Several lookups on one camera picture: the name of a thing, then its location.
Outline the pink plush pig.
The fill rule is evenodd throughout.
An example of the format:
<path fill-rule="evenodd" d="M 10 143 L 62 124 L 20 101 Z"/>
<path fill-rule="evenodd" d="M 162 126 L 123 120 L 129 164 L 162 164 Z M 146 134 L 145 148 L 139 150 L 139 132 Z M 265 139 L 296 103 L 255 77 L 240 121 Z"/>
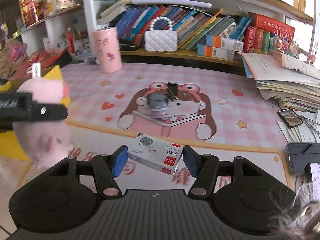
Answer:
<path fill-rule="evenodd" d="M 63 78 L 32 77 L 17 89 L 31 93 L 38 103 L 61 103 L 69 96 L 69 87 Z M 70 131 L 64 121 L 15 122 L 13 129 L 25 154 L 35 168 L 50 168 L 68 157 Z"/>

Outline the white staples box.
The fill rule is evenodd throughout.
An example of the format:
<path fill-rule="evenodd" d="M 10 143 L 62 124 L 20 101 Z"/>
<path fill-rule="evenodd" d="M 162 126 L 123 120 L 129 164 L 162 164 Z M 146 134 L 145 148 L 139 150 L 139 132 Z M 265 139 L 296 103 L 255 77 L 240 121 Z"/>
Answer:
<path fill-rule="evenodd" d="M 182 145 L 139 133 L 127 153 L 131 160 L 173 176 L 182 150 Z"/>

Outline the grey purple small toy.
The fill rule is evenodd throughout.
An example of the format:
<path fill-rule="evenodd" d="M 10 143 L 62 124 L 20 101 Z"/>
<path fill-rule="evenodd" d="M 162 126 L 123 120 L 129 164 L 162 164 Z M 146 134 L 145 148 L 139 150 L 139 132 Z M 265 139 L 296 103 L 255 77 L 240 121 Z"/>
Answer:
<path fill-rule="evenodd" d="M 166 94 L 154 93 L 147 96 L 147 105 L 150 110 L 150 116 L 158 120 L 168 120 L 167 108 L 169 99 Z"/>

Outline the black binder clip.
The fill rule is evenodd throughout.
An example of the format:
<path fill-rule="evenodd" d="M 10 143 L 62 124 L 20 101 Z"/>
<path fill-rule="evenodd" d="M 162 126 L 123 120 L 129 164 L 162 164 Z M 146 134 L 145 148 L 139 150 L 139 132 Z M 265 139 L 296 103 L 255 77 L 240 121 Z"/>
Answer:
<path fill-rule="evenodd" d="M 167 83 L 167 95 L 172 100 L 178 100 L 178 84 L 177 83 Z"/>

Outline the beige cloth pile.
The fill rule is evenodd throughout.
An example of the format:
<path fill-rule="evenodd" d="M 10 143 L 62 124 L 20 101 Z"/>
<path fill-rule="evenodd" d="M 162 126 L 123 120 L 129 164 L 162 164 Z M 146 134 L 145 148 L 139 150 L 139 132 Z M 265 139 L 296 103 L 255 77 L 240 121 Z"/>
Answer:
<path fill-rule="evenodd" d="M 23 61 L 27 58 L 26 52 L 22 54 L 16 61 L 11 59 L 11 48 L 10 46 L 22 45 L 21 42 L 17 40 L 8 39 L 5 42 L 4 49 L 1 50 L 1 61 L 0 61 L 0 77 L 1 79 L 8 80 L 14 72 L 16 72 Z"/>

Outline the pink cartoon desk mat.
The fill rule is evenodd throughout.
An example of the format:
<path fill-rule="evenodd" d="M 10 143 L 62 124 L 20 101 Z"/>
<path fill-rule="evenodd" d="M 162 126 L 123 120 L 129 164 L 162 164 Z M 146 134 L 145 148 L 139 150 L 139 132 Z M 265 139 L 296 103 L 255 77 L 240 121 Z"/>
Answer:
<path fill-rule="evenodd" d="M 294 186 L 278 105 L 264 100 L 250 79 L 141 63 L 126 63 L 112 74 L 70 64 L 46 76 L 69 85 L 71 155 L 79 160 L 112 153 L 144 133 L 222 160 L 244 156 Z"/>

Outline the pink cylindrical container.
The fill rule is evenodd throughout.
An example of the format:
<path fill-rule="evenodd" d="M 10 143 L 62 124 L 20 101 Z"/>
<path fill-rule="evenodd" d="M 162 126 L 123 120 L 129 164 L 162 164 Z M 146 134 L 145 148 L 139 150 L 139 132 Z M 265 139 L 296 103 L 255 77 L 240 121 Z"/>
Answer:
<path fill-rule="evenodd" d="M 116 27 L 107 27 L 92 33 L 93 53 L 102 73 L 114 73 L 122 68 Z"/>

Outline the black tablet device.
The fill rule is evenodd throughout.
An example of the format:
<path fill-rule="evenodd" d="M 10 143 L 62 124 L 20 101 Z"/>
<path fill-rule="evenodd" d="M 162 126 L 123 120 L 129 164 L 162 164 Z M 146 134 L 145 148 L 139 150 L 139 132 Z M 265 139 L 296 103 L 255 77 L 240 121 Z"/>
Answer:
<path fill-rule="evenodd" d="M 319 163 L 319 150 L 319 143 L 289 142 L 287 152 L 292 172 L 303 174 L 310 163 Z"/>

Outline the black phone on papers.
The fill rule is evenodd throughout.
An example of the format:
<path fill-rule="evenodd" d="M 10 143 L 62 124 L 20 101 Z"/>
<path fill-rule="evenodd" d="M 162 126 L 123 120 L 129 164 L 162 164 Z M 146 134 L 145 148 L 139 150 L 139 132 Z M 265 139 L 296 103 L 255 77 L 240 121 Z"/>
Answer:
<path fill-rule="evenodd" d="M 303 123 L 301 118 L 291 109 L 282 109 L 277 113 L 283 122 L 290 128 L 299 126 Z"/>

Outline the lower orange white box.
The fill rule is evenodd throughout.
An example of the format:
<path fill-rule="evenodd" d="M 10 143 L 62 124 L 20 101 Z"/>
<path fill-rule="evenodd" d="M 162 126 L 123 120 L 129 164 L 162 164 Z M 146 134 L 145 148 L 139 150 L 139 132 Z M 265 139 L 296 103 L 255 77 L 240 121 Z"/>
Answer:
<path fill-rule="evenodd" d="M 234 55 L 235 55 L 235 51 L 228 50 L 228 49 L 222 49 L 222 48 L 209 47 L 209 46 L 205 46 L 203 44 L 198 44 L 197 45 L 197 55 L 233 60 Z"/>

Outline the orange white box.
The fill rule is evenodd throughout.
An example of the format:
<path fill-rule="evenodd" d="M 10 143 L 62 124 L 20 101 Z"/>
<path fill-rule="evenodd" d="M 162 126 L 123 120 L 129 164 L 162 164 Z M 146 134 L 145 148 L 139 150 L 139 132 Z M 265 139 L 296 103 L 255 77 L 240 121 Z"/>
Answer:
<path fill-rule="evenodd" d="M 227 37 L 206 35 L 206 46 L 242 52 L 244 43 Z"/>
<path fill-rule="evenodd" d="M 228 50 L 228 49 L 222 49 L 222 48 L 209 47 L 209 46 L 205 46 L 203 44 L 198 44 L 197 45 L 197 55 L 233 60 L 234 55 L 235 55 L 235 51 Z"/>

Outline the upper orange white box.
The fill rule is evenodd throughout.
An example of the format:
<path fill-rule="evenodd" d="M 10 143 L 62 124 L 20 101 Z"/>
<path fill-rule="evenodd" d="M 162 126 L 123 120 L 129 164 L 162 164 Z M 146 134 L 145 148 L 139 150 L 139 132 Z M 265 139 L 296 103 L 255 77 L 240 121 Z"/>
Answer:
<path fill-rule="evenodd" d="M 244 43 L 227 37 L 206 35 L 206 46 L 242 52 Z"/>

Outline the white quilted pearl handbag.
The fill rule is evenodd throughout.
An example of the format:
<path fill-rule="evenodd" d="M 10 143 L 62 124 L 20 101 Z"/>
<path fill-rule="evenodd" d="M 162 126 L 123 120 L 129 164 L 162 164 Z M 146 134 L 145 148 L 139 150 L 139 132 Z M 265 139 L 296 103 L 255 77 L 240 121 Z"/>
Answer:
<path fill-rule="evenodd" d="M 168 30 L 155 30 L 158 21 L 165 21 Z M 170 18 L 159 16 L 154 18 L 149 25 L 148 31 L 144 33 L 144 49 L 147 52 L 175 52 L 177 50 L 177 32 L 173 30 Z"/>

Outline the white wooden bookshelf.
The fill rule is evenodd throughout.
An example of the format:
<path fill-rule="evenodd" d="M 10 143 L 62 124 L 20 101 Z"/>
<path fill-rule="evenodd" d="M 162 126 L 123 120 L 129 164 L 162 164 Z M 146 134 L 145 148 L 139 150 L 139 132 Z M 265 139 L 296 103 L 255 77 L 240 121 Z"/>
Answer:
<path fill-rule="evenodd" d="M 61 18 L 64 14 L 82 10 L 86 14 L 86 26 L 88 32 L 108 27 L 107 23 L 100 24 L 100 14 L 108 7 L 120 0 L 83 0 L 82 4 L 61 9 L 47 18 L 44 23 L 49 23 L 53 18 Z M 129 0 L 130 5 L 173 5 L 184 9 L 194 9 L 203 13 L 215 13 L 220 9 L 223 13 L 247 14 L 249 12 L 262 14 L 278 20 L 295 20 L 304 23 L 311 28 L 315 27 L 316 16 L 309 16 L 306 13 L 292 7 L 280 0 Z"/>

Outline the red dictionary book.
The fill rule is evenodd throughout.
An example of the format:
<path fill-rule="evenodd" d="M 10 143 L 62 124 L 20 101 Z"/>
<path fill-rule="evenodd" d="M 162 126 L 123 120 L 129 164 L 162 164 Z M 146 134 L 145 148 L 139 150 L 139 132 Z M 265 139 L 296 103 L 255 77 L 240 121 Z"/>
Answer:
<path fill-rule="evenodd" d="M 253 26 L 275 34 L 287 34 L 290 39 L 294 37 L 294 27 L 261 14 L 251 14 Z"/>

